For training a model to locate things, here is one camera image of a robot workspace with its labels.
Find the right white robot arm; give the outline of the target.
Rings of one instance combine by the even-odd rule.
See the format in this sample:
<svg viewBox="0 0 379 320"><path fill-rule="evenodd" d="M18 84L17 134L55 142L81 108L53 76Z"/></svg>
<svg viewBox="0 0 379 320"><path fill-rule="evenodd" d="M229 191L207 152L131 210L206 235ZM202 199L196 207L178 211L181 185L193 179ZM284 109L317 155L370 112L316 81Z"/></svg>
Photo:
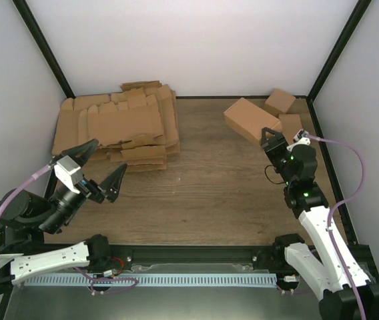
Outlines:
<svg viewBox="0 0 379 320"><path fill-rule="evenodd" d="M318 299L323 319L379 319L379 283L374 283L350 252L315 181L318 167L311 141L321 138L300 130L288 144L284 135L264 127L260 145L284 182L284 200L315 249L297 234L276 238L274 264L293 267Z"/></svg>

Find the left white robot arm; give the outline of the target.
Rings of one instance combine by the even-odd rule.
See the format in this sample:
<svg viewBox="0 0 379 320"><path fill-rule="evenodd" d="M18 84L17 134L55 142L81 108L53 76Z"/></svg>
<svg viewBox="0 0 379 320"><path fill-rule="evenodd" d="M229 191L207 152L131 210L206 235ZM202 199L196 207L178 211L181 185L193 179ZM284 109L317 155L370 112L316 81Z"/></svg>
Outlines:
<svg viewBox="0 0 379 320"><path fill-rule="evenodd" d="M45 273L68 268L117 275L124 267L106 236L97 234L74 245L44 250L45 235L62 232L86 201L113 203L125 175L122 163L101 183L86 179L82 168L97 149L97 139L52 156L21 186L0 200L0 295Z"/></svg>

